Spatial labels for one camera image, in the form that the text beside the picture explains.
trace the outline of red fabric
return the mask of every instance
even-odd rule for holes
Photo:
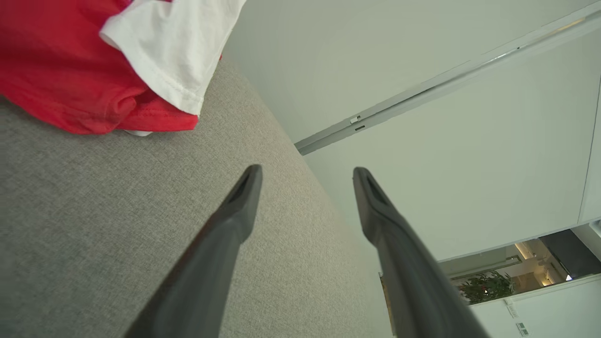
[[[193,129],[195,115],[154,94],[99,37],[128,0],[16,0],[0,4],[0,93],[75,134]]]

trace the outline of green plant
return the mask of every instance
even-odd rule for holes
[[[488,273],[490,275],[475,275],[459,287],[470,304],[507,297],[514,293],[514,284],[508,274],[503,276],[496,271]]]

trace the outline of gray fabric surface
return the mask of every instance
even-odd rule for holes
[[[71,135],[0,106],[0,336],[121,336],[254,163],[263,192],[221,336],[391,335],[377,267],[227,61],[191,132]]]

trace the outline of white sleeve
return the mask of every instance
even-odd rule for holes
[[[100,36],[156,94],[198,115],[245,1],[134,0],[106,21]]]

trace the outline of white cabinet door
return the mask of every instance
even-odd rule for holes
[[[225,47],[298,142],[595,0],[251,0]]]
[[[352,170],[367,167],[439,260],[571,226],[591,150],[600,41],[598,30],[500,67],[305,159],[358,236]]]

